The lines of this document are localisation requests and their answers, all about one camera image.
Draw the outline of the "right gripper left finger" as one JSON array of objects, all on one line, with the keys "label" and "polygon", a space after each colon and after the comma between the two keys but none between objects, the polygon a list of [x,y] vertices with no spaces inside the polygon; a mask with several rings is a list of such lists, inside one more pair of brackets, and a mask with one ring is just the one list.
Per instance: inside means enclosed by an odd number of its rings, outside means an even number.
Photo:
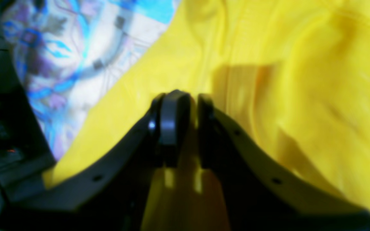
[{"label": "right gripper left finger", "polygon": [[177,167],[191,96],[155,97],[146,114],[94,164],[0,213],[3,231],[138,231],[157,168]]}]

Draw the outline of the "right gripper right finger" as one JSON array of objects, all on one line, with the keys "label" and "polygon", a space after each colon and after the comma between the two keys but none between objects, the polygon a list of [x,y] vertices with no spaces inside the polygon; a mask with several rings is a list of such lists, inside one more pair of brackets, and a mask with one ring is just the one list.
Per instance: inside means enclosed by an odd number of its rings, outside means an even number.
[{"label": "right gripper right finger", "polygon": [[220,181],[232,231],[370,231],[370,212],[296,177],[244,129],[197,99],[202,168]]}]

